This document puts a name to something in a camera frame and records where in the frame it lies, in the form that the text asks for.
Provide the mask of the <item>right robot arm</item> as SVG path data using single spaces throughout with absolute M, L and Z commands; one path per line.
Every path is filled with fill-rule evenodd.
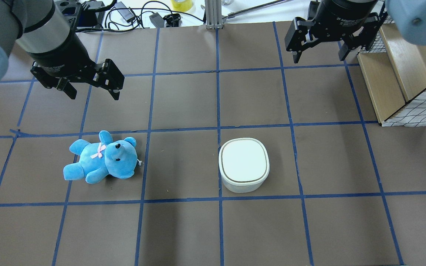
M 309 18 L 295 17 L 284 38 L 295 63 L 301 54 L 323 42 L 343 41 L 338 52 L 344 61 L 351 51 L 370 50 L 375 37 L 390 17 L 404 40 L 426 45 L 426 0 L 385 0 L 379 13 L 376 0 L 321 0 L 309 5 Z

